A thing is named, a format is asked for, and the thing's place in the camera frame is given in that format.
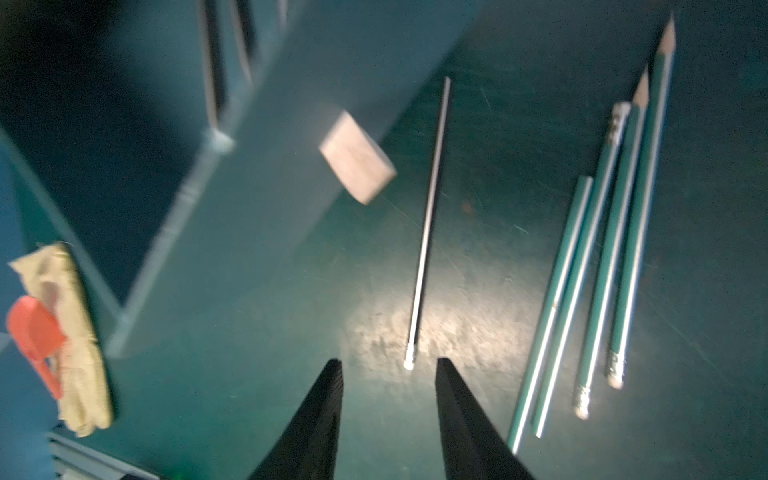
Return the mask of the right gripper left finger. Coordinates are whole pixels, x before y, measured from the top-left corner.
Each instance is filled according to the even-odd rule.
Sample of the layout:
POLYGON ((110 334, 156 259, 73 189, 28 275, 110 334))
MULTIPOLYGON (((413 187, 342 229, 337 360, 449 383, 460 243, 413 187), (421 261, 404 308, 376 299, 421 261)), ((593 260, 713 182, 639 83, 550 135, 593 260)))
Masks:
POLYGON ((331 359, 324 366, 281 437, 250 477, 333 478, 343 393, 342 362, 331 359))

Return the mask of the lone black pencil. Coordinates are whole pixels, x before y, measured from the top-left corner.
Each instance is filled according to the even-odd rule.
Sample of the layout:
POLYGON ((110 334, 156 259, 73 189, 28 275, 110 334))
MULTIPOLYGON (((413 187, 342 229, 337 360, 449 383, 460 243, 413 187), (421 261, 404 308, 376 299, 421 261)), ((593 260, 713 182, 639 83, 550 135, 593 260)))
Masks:
POLYGON ((219 130, 227 97, 217 3, 214 0, 200 0, 198 10, 206 111, 210 127, 219 130))

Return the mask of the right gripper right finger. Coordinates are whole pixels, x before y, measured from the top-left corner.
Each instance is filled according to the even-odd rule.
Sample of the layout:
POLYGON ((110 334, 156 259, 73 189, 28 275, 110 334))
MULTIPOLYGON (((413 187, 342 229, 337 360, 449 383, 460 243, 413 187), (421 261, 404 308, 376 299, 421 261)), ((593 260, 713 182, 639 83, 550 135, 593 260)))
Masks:
POLYGON ((448 479, 533 477, 501 439, 448 358, 437 360, 435 389, 448 479))

